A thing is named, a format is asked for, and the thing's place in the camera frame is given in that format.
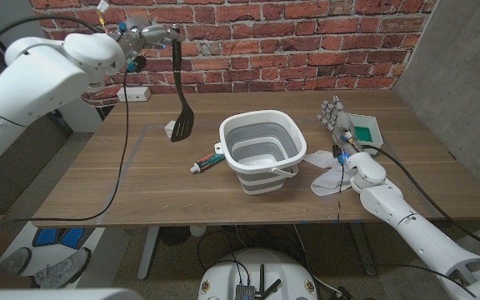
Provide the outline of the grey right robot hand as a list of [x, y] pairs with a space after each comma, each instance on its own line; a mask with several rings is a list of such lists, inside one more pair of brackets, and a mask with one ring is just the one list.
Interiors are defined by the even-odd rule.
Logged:
[[332, 140], [340, 148], [344, 160], [363, 151], [353, 122], [338, 96], [333, 96], [332, 101], [322, 102], [322, 110], [317, 115], [317, 120], [331, 133]]

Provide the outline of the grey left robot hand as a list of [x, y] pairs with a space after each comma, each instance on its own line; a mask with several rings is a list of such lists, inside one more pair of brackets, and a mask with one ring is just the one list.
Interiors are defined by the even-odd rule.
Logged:
[[143, 49], [160, 49], [184, 41], [179, 28], [164, 27], [144, 16], [129, 17], [120, 22], [118, 29], [109, 36], [121, 47], [126, 59], [135, 58]]

